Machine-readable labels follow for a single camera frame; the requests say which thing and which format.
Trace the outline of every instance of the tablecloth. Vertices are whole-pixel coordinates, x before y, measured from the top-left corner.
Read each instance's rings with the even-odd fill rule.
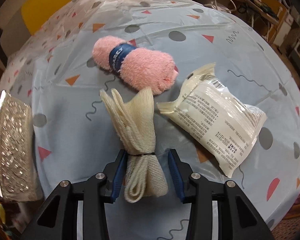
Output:
[[[64,179],[75,183],[102,171],[122,148],[98,93],[115,88],[129,101],[136,91],[92,60],[94,43],[106,35],[173,56],[179,75],[170,90],[154,97],[155,103],[175,100],[191,71],[216,62],[216,76],[230,92],[266,113],[254,148],[232,179],[274,228],[300,193],[300,92],[252,28],[191,0],[73,0],[11,57],[0,90],[32,106],[45,196]],[[121,194],[115,204],[106,204],[111,239],[185,238],[190,205],[181,204],[174,192],[167,149],[175,148],[182,161],[209,180],[227,180],[216,160],[203,155],[194,139],[157,109],[154,127],[155,152],[169,192],[134,204]],[[79,219],[79,238],[81,230]]]

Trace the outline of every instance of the pink fabric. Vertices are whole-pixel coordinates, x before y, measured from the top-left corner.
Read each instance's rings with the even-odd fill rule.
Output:
[[[111,50],[125,43],[125,40],[106,36],[97,40],[92,56],[100,67],[110,70],[109,54]],[[178,75],[178,69],[173,58],[156,50],[137,48],[131,51],[123,60],[120,77],[137,90],[151,87],[154,95],[168,90]]]

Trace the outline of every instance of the yarn label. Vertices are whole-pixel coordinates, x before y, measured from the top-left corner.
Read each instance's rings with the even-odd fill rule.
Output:
[[[121,69],[121,65],[125,57],[132,51],[136,49],[135,46],[132,46],[127,43],[119,44],[109,54],[109,65],[117,73]]]

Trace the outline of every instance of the plastic package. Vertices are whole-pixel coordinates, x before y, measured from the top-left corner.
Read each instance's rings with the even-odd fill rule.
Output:
[[[177,100],[157,106],[161,114],[210,151],[231,178],[254,146],[266,114],[234,97],[214,75],[214,66],[193,71],[183,82]]]

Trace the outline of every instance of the yellow panel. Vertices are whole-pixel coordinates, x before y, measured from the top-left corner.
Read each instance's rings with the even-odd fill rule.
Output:
[[[27,0],[21,7],[22,18],[33,35],[51,15],[71,0]]]

